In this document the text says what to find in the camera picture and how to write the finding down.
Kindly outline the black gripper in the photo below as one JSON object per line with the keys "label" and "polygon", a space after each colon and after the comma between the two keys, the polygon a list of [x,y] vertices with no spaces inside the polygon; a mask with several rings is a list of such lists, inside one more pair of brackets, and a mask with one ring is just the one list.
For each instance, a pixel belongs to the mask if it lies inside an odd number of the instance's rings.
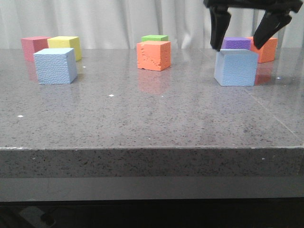
{"label": "black gripper", "polygon": [[253,35],[254,46],[261,49],[276,32],[291,22],[292,17],[286,12],[297,13],[302,6],[301,0],[204,0],[203,3],[210,11],[210,44],[216,51],[220,51],[230,23],[228,8],[266,11]]}

